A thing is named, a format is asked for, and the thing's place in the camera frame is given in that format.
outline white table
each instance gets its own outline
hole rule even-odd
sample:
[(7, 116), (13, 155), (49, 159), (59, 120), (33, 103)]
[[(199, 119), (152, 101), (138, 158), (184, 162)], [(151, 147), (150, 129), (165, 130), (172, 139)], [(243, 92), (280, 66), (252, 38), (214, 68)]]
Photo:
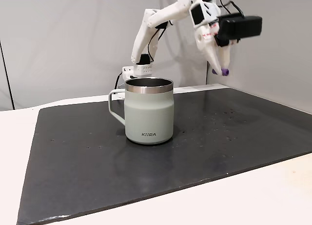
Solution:
[[(219, 84), (176, 88), (175, 93), (222, 89)], [(1, 224), (15, 225), (33, 134), (41, 108), (107, 101), (67, 99), (0, 112)], [(92, 224), (311, 225), (312, 154), (142, 202), (59, 222)]]

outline light green mug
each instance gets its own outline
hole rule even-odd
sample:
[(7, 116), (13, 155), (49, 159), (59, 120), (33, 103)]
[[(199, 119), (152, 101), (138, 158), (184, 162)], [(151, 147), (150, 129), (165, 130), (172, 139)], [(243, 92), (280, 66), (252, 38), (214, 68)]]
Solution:
[[(169, 140), (174, 130), (174, 83), (168, 79), (137, 78), (126, 81), (125, 89), (109, 94), (109, 112), (123, 125), (126, 136), (140, 144)], [(125, 92), (125, 118), (111, 110), (112, 94)]]

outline black tabletop surface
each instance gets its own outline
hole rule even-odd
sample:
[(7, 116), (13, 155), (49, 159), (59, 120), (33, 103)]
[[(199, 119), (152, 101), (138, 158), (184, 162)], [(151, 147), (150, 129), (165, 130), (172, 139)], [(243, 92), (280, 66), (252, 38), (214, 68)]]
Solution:
[[(113, 102), (122, 113), (123, 101)], [(175, 94), (175, 131), (129, 141), (107, 102), (39, 112), (18, 225), (138, 202), (312, 151), (312, 116), (234, 89)]]

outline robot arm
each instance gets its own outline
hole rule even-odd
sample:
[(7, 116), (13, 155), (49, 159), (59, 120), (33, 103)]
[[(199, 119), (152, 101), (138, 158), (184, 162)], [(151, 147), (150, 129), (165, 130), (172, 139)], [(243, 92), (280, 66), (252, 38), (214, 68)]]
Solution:
[[(237, 43), (238, 40), (218, 38), (220, 14), (221, 10), (216, 0), (177, 0), (161, 10), (146, 9), (131, 55), (131, 61), (135, 65), (123, 68), (123, 79), (126, 81), (133, 77), (151, 76), (159, 30), (169, 27), (171, 24), (168, 21), (178, 21), (187, 16), (191, 16), (193, 22), (197, 47), (211, 65), (213, 73), (227, 76), (230, 45)], [(148, 54), (142, 54), (146, 46)], [(216, 53), (218, 47), (220, 47), (219, 57)]]

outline black cable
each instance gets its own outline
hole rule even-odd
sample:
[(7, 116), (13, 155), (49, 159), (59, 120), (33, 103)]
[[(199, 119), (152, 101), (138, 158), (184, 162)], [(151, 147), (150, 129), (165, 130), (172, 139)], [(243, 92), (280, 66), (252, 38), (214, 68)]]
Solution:
[(2, 60), (3, 60), (3, 65), (4, 65), (6, 80), (7, 80), (7, 82), (8, 82), (8, 87), (9, 87), (9, 92), (10, 92), (10, 97), (11, 97), (11, 103), (12, 103), (13, 110), (15, 110), (14, 101), (13, 101), (13, 96), (12, 96), (12, 91), (11, 91), (11, 86), (10, 86), (10, 82), (9, 82), (9, 76), (8, 76), (8, 72), (7, 72), (6, 66), (5, 66), (5, 61), (4, 61), (4, 56), (3, 56), (3, 50), (2, 50), (1, 41), (0, 41), (0, 49), (1, 49), (1, 54), (2, 54)]
[(117, 89), (118, 81), (119, 81), (119, 78), (120, 78), (121, 75), (122, 75), (122, 72), (117, 76), (117, 80), (116, 80), (115, 88), (114, 88), (114, 89)]
[[(165, 28), (165, 29), (161, 32), (160, 36), (158, 37), (158, 40), (160, 40), (160, 38), (162, 37), (162, 35), (165, 33), (166, 29), (167, 29), (167, 28)], [(155, 37), (155, 35), (156, 35), (159, 31), (160, 31), (160, 29), (157, 29), (157, 31), (156, 31), (155, 34), (152, 36), (152, 38), (151, 38), (151, 40), (150, 40), (150, 42), (148, 43), (148, 46), (147, 46), (148, 55), (149, 55), (150, 58), (152, 59), (151, 62), (154, 62), (154, 59), (153, 59), (153, 57), (152, 57), (152, 55), (151, 55), (151, 53), (150, 53), (150, 43), (152, 42), (152, 39)], [(121, 75), (122, 75), (122, 72), (117, 76), (116, 83), (115, 83), (115, 89), (117, 89), (118, 81), (119, 81), (119, 78), (120, 78)]]
[(220, 4), (222, 5), (222, 7), (223, 7), (229, 14), (231, 14), (231, 12), (228, 10), (228, 8), (225, 7), (225, 5), (222, 3), (222, 0), (220, 0)]
[(166, 28), (161, 32), (160, 36), (158, 37), (158, 40), (160, 40), (160, 38), (162, 37), (162, 35), (165, 33)]
[(242, 16), (243, 18), (245, 18), (243, 11), (242, 11), (233, 1), (230, 1), (230, 3), (235, 7), (235, 9), (237, 9), (237, 10), (239, 11), (239, 13), (241, 14), (241, 16)]
[(228, 5), (230, 5), (230, 4), (231, 4), (231, 0), (229, 0), (226, 4), (224, 4), (224, 6), (228, 6)]
[(155, 32), (155, 34), (152, 36), (150, 42), (148, 43), (148, 46), (147, 46), (147, 52), (148, 52), (148, 55), (150, 56), (150, 58), (152, 59), (151, 62), (154, 62), (154, 59), (153, 57), (151, 56), (150, 54), (150, 43), (152, 42), (152, 39), (154, 38), (154, 36), (159, 32), (160, 29), (157, 29), (157, 31)]

